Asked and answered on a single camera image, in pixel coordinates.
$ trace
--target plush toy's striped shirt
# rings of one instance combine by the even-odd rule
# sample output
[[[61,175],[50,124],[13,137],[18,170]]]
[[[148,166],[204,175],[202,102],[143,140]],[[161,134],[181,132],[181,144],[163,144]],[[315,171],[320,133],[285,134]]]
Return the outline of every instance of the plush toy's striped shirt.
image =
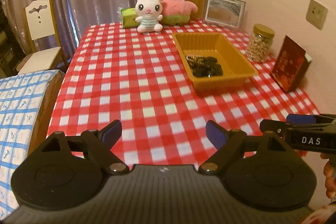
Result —
[[[141,20],[141,25],[144,25],[147,29],[153,29],[158,23],[155,17],[143,17]]]

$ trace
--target nuts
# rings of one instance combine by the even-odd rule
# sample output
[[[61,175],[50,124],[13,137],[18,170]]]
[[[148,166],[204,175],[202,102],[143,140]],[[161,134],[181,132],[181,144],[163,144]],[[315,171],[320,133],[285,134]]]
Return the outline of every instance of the nuts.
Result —
[[[246,48],[246,56],[250,61],[265,62],[271,45],[272,39],[252,32],[250,43]]]

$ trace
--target black circular disc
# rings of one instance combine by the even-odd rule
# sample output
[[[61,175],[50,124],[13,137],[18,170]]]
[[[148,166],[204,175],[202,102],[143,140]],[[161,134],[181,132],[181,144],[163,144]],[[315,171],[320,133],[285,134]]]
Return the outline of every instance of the black circular disc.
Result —
[[[224,175],[227,190],[260,210],[287,211],[307,205],[316,186],[313,171],[300,161],[252,156],[234,162]]]
[[[100,168],[92,162],[47,152],[39,161],[20,165],[12,176],[11,187],[19,204],[63,210],[92,198],[102,180]]]

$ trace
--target dark cabinet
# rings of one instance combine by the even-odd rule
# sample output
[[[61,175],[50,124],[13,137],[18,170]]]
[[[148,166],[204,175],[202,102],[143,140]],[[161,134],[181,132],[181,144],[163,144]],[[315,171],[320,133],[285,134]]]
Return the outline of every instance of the dark cabinet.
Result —
[[[25,56],[0,2],[0,78],[16,75],[16,66]]]

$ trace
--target screw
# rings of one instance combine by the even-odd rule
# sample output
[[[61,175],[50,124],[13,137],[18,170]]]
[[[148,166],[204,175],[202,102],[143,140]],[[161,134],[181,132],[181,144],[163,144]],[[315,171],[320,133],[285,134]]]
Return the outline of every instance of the screw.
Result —
[[[206,172],[213,172],[213,171],[216,171],[218,169],[218,165],[214,164],[212,162],[203,164],[201,167]]]
[[[110,169],[114,172],[121,172],[126,169],[126,165],[121,162],[117,162],[117,163],[111,164]]]

